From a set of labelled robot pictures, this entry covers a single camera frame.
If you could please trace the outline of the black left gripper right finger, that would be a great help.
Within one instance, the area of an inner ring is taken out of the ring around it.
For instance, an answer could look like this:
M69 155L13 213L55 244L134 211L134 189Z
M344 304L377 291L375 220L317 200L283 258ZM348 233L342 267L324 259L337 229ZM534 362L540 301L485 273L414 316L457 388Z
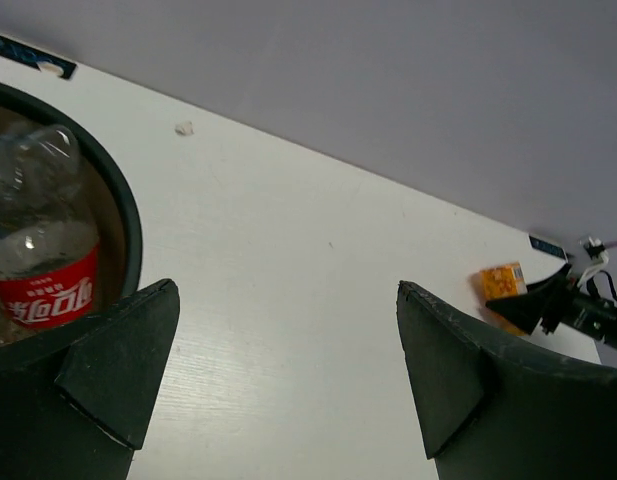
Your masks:
M401 282L397 322L442 479L617 479L617 369L552 352Z

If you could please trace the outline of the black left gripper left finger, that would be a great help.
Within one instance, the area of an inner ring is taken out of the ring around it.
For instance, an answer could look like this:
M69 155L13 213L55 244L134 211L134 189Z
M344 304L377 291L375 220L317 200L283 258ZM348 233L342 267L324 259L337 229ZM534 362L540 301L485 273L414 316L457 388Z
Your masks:
M124 479L180 314L162 279L100 314L0 347L0 479Z

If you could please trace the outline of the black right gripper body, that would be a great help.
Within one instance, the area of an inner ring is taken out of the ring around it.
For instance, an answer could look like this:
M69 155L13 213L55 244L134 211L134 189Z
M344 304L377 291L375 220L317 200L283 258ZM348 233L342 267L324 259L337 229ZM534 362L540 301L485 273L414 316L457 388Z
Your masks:
M547 303L541 328L553 333L561 324L617 350L617 307L572 289L560 289Z

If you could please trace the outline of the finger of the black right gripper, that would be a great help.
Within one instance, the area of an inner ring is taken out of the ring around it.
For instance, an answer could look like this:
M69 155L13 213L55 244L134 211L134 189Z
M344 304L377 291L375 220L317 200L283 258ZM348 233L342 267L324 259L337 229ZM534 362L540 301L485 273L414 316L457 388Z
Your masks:
M486 307L526 335L531 335L537 328L545 334L552 334L565 315L568 295L530 292L488 300Z
M545 285L550 284L551 282L562 281L564 279L568 279L571 270L572 270L572 265L571 264L564 264L553 275L551 275L551 276L549 276L549 277L547 277L547 278L545 278L543 280L527 284L526 285L527 293L530 294L532 291L538 290L538 289L544 287Z

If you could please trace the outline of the orange juice bottle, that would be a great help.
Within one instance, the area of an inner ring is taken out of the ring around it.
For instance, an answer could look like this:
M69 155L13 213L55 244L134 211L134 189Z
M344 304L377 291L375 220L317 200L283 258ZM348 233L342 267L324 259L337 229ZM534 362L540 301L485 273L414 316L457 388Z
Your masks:
M470 277L471 286L480 304L484 321L515 336L526 336L519 328L486 307L489 300L504 299L527 293L527 286L519 262L507 263L480 270Z

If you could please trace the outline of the crushed red label bottle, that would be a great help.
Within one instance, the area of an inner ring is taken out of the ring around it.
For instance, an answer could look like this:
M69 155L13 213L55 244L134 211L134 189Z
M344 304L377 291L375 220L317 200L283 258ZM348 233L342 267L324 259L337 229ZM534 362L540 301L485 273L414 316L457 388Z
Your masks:
M99 234L78 142L62 125L0 133L0 347L98 302Z

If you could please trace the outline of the brown cardboard cylinder bin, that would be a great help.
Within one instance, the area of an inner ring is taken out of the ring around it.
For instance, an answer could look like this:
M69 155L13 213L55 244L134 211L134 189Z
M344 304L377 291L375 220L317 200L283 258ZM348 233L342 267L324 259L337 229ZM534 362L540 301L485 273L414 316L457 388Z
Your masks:
M98 302L88 314L100 312L138 284L142 234L129 185L109 153L82 126L49 104L0 83L0 133L16 122L34 127L62 125L78 142L87 163L85 197L100 239Z

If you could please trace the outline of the blue sticker right corner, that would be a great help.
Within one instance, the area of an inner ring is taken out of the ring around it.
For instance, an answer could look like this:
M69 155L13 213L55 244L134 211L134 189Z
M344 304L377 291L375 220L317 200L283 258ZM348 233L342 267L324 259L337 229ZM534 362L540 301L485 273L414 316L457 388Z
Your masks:
M529 235L528 238L530 245L534 250L562 259L564 261L568 259L566 251L561 246L534 235Z

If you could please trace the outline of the blue sticker corner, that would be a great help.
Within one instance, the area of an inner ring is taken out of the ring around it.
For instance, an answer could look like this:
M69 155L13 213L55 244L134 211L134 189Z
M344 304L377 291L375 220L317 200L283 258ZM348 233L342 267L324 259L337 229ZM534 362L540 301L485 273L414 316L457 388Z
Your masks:
M530 245L534 250L562 259L564 261L568 259L566 251L561 246L534 235L529 235L528 238Z
M77 70L73 61L21 43L0 34L0 57L35 70L48 70L63 80L70 80Z

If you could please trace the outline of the small white scrap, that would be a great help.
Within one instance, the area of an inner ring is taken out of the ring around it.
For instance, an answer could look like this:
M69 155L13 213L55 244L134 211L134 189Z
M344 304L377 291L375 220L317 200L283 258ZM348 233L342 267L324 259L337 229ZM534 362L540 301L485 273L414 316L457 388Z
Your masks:
M184 121L175 126L175 132L179 136L191 136L194 134L194 126L191 121Z

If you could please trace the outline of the blue sticker left corner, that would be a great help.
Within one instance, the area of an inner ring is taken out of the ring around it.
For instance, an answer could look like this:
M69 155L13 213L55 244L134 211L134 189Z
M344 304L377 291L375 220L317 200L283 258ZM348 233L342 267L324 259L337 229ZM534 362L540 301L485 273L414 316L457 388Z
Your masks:
M70 80L77 70L73 61L21 43L0 34L0 57L35 70L48 70L63 80Z

